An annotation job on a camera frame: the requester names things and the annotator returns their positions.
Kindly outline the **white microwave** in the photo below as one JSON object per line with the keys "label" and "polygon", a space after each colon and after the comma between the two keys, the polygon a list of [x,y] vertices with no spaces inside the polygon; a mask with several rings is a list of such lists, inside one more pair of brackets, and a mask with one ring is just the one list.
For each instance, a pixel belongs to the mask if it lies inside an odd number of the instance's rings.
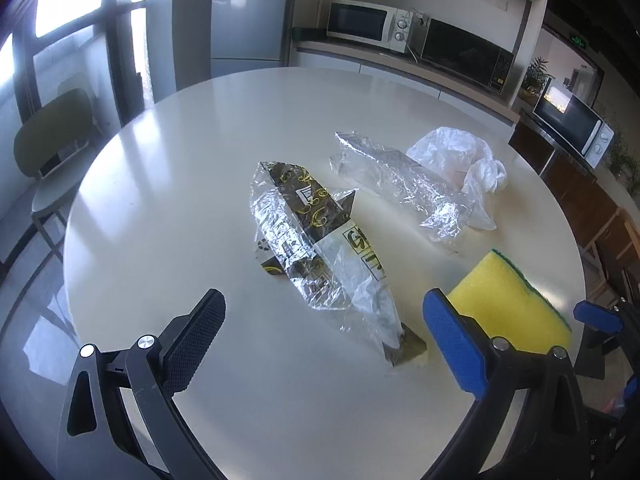
{"label": "white microwave", "polygon": [[392,6],[334,0],[329,8],[326,36],[405,54],[411,33],[422,18],[422,13]]}
{"label": "white microwave", "polygon": [[549,78],[533,108],[533,116],[572,155],[596,169],[614,140],[612,128],[584,101]]}

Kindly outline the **black gold foil wrapper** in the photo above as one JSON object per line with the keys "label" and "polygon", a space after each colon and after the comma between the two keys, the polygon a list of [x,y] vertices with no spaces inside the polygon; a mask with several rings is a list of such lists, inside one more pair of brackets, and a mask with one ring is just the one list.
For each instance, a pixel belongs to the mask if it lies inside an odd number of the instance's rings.
{"label": "black gold foil wrapper", "polygon": [[256,259],[327,323],[390,365],[406,364],[427,344],[400,320],[382,263],[352,220],[355,197],[353,188],[325,188],[303,166],[260,162],[250,184]]}

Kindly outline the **black microwave oven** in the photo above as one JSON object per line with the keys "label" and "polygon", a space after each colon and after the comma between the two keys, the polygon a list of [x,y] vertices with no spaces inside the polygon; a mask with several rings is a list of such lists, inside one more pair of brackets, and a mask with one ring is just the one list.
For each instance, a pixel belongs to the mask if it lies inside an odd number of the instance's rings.
{"label": "black microwave oven", "polygon": [[501,93],[513,54],[465,29],[430,18],[416,44],[424,62],[432,63],[496,93]]}

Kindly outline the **white plastic bag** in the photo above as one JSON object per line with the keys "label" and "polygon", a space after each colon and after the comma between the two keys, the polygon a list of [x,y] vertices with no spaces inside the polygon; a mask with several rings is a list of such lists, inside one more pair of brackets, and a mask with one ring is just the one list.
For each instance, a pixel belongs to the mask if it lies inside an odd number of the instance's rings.
{"label": "white plastic bag", "polygon": [[485,140],[465,130],[438,127],[410,146],[406,155],[466,196],[473,206],[471,228],[497,229],[495,198],[506,187],[508,174]]}

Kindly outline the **clear plastic wrapper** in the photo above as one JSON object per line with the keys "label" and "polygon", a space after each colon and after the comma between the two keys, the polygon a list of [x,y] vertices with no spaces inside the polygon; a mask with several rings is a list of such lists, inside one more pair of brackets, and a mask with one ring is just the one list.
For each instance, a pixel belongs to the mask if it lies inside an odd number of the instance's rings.
{"label": "clear plastic wrapper", "polygon": [[397,207],[427,240],[457,252],[469,225],[473,203],[433,171],[405,153],[356,132],[335,135],[332,169]]}

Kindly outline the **yellow green sponge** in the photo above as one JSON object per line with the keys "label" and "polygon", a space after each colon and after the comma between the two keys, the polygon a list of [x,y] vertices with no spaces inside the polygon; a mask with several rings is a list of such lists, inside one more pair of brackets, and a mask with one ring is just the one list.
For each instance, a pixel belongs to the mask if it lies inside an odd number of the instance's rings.
{"label": "yellow green sponge", "polygon": [[447,295],[461,315],[474,318],[491,338],[518,351],[545,354],[570,348],[572,330],[517,266],[492,250]]}

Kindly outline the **wooden chair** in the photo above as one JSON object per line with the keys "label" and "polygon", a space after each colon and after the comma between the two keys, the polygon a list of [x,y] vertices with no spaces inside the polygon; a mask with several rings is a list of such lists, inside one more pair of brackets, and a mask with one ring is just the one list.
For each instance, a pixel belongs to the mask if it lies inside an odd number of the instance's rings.
{"label": "wooden chair", "polygon": [[617,300],[630,304],[639,301],[639,279],[631,272],[632,265],[639,262],[639,230],[626,209],[616,209],[582,250],[582,256],[598,276],[587,292],[589,301],[609,294],[609,309]]}

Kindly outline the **round white table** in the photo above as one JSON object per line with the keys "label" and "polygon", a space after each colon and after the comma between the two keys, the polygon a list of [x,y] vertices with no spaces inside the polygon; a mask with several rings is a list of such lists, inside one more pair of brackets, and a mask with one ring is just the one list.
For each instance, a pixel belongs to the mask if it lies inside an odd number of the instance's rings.
{"label": "round white table", "polygon": [[586,283],[563,211],[506,141],[424,93],[270,68],[178,91],[107,142],[70,210],[82,341],[125,349],[209,289],[227,314],[178,409],[231,479],[416,479],[469,411],[424,295],[491,252],[570,326]]}

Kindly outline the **silver refrigerator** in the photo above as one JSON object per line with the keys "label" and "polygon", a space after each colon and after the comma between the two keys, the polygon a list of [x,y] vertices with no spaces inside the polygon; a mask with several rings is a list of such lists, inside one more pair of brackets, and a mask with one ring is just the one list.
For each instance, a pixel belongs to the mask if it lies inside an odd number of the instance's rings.
{"label": "silver refrigerator", "polygon": [[212,0],[214,78],[282,65],[288,0]]}

